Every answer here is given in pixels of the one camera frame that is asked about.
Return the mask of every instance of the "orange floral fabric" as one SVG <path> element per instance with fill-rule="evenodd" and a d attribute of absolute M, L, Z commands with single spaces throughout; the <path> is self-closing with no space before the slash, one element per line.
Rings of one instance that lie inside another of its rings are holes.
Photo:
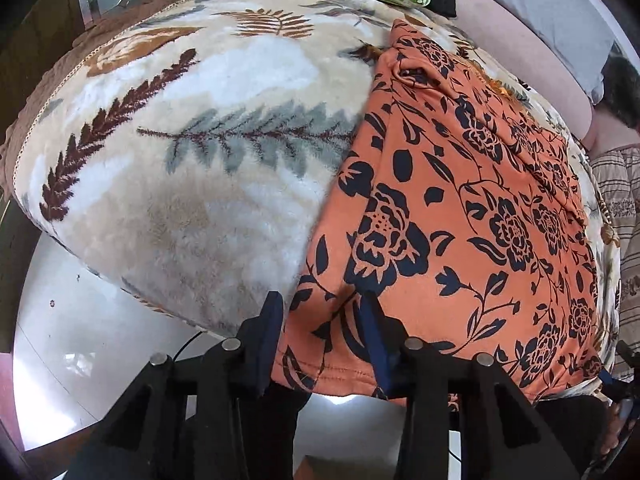
<path fill-rule="evenodd" d="M 596 269 L 566 143 L 396 20 L 310 241 L 272 378 L 385 397 L 360 293 L 445 354 L 488 352 L 532 401 L 598 373 Z"/>

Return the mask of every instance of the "blanket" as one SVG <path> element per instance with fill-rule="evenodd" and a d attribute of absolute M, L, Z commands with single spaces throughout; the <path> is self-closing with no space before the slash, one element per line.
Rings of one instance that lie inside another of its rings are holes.
<path fill-rule="evenodd" d="M 619 275 L 584 155 L 542 96 L 428 11 L 375 0 L 170 4 L 92 45 L 22 124 L 24 140 L 14 125 L 14 196 L 105 279 L 233 334 L 268 290 L 294 296 L 396 18 L 477 64 L 566 139 L 596 265 L 594 348 L 610 365 Z"/>

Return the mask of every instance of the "black mount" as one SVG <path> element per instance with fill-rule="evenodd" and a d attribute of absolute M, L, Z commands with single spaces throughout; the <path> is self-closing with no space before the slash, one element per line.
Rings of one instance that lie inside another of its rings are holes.
<path fill-rule="evenodd" d="M 98 424 L 66 480 L 248 480 L 251 438 L 243 438 L 240 405 L 273 390 L 283 312 L 281 295 L 270 292 L 260 316 L 203 356 L 173 362 L 154 355 Z M 460 406 L 463 479 L 579 478 L 551 430 L 491 355 L 463 360 L 409 338 L 373 294 L 363 295 L 361 314 L 376 381 L 387 398 L 407 398 L 396 480 L 447 478 L 449 394 L 458 395 Z M 185 421 L 190 395 L 198 396 L 196 415 Z"/>

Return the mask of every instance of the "metal bolt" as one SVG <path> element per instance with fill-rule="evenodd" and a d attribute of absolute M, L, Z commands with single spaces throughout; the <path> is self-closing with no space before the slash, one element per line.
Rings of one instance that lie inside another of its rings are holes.
<path fill-rule="evenodd" d="M 409 350 L 419 350 L 422 348 L 422 340 L 418 337 L 409 337 L 404 342 L 404 346 L 406 346 Z"/>
<path fill-rule="evenodd" d="M 478 363 L 482 366 L 491 366 L 492 364 L 494 364 L 494 358 L 491 356 L 491 354 L 486 354 L 484 352 L 480 352 L 476 356 L 476 361 L 478 361 Z"/>
<path fill-rule="evenodd" d="M 229 339 L 225 339 L 222 342 L 222 348 L 227 352 L 232 352 L 233 350 L 238 350 L 240 348 L 241 342 L 239 339 L 235 337 L 230 337 Z"/>
<path fill-rule="evenodd" d="M 163 365 L 168 359 L 167 355 L 162 352 L 156 352 L 149 358 L 149 363 L 152 366 L 160 366 Z"/>

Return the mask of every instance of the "white floor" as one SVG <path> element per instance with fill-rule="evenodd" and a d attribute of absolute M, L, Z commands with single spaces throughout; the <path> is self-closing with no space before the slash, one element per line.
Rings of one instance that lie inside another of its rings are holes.
<path fill-rule="evenodd" d="M 46 235 L 31 261 L 18 312 L 14 391 L 25 449 L 101 419 L 155 351 L 173 355 L 196 331 L 149 310 L 94 276 Z M 217 340 L 197 338 L 182 354 Z M 404 408 L 369 397 L 312 396 L 298 421 L 294 462 L 306 455 L 394 465 Z M 450 433 L 460 456 L 460 434 Z M 451 479 L 460 465 L 450 457 Z"/>

